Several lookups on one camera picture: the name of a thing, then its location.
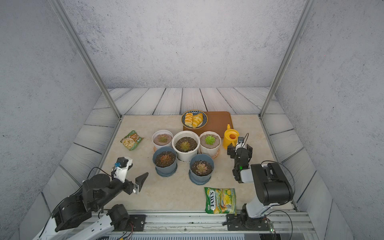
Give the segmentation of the yellow watering can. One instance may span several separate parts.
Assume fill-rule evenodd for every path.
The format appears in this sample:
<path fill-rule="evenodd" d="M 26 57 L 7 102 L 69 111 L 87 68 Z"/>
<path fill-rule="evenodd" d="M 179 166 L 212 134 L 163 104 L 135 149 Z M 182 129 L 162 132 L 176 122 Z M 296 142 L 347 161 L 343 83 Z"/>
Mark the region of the yellow watering can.
<path fill-rule="evenodd" d="M 238 138 L 240 134 L 238 131 L 235 129 L 231 128 L 230 124 L 227 124 L 227 129 L 224 132 L 224 137 L 223 137 L 223 147 L 224 149 L 228 149 L 228 146 L 232 145 L 235 147 L 238 143 Z"/>

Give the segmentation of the blue pot red succulent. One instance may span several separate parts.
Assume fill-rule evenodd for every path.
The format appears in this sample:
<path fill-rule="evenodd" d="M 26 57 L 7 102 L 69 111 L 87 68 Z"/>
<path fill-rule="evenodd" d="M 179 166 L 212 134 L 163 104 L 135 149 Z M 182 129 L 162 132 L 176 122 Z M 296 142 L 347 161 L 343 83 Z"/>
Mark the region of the blue pot red succulent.
<path fill-rule="evenodd" d="M 177 162 L 177 154 L 171 147 L 162 147 L 156 150 L 153 155 L 156 172 L 161 177 L 172 176 L 177 170 Z"/>

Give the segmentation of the white pot bright green succulent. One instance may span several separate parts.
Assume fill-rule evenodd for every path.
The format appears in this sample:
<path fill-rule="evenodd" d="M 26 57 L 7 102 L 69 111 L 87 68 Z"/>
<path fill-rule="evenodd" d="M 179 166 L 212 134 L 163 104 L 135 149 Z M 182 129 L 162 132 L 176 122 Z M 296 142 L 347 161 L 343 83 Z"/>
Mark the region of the white pot bright green succulent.
<path fill-rule="evenodd" d="M 208 155 L 209 152 L 216 152 L 220 149 L 222 140 L 220 136 L 211 131 L 206 131 L 200 135 L 200 153 Z"/>

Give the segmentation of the blue pot pink succulent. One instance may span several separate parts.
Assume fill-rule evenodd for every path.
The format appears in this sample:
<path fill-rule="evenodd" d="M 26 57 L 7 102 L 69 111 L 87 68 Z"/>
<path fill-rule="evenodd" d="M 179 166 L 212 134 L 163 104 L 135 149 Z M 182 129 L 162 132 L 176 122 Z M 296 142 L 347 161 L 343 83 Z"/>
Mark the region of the blue pot pink succulent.
<path fill-rule="evenodd" d="M 198 154 L 190 161 L 190 180 L 196 185 L 204 185 L 211 179 L 214 168 L 214 161 L 210 156 Z"/>

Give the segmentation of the white pot pink-green succulent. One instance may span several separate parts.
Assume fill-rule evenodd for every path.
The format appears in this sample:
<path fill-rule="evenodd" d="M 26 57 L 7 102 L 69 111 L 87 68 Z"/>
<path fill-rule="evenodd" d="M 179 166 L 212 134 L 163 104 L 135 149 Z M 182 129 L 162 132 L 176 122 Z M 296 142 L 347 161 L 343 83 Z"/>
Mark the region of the white pot pink-green succulent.
<path fill-rule="evenodd" d="M 154 151 L 163 147 L 172 147 L 173 134 L 168 130 L 159 130 L 152 136 Z"/>

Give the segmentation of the large white pot dark soil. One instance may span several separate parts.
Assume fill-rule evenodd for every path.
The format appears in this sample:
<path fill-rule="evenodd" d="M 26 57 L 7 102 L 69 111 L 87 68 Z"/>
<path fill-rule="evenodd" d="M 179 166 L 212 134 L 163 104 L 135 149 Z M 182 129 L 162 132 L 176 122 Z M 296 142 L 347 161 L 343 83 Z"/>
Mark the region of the large white pot dark soil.
<path fill-rule="evenodd" d="M 182 131 L 173 137 L 172 146 L 177 153 L 178 160 L 189 163 L 198 154 L 200 139 L 191 131 Z"/>

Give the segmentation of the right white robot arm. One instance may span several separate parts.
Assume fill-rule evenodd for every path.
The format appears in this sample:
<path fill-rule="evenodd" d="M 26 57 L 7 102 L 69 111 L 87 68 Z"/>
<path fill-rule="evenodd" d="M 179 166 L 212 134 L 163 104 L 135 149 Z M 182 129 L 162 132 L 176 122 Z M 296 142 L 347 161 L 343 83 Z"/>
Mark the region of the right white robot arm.
<path fill-rule="evenodd" d="M 241 214 L 232 220 L 245 229 L 251 229 L 267 215 L 272 207 L 282 206 L 293 200 L 296 186 L 291 185 L 282 170 L 285 166 L 274 161 L 250 164 L 253 148 L 245 143 L 230 144 L 227 155 L 234 160 L 233 176 L 240 183 L 253 183 L 256 197 L 243 205 Z"/>

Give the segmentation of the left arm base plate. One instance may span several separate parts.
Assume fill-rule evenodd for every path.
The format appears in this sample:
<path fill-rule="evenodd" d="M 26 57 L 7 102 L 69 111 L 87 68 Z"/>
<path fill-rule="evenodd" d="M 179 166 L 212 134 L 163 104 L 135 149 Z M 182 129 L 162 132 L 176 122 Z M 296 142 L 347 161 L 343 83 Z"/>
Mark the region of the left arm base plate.
<path fill-rule="evenodd" d="M 146 223 L 146 215 L 129 215 L 123 218 L 119 226 L 121 232 L 143 232 Z"/>

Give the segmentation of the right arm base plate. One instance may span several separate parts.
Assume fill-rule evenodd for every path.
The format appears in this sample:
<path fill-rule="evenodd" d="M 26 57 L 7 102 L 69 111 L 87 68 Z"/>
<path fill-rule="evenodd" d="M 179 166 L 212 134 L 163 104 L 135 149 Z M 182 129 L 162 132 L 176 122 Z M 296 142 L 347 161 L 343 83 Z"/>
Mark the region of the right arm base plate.
<path fill-rule="evenodd" d="M 241 215 L 227 214 L 226 221 L 222 223 L 228 231 L 269 231 L 267 220 L 253 219 Z"/>

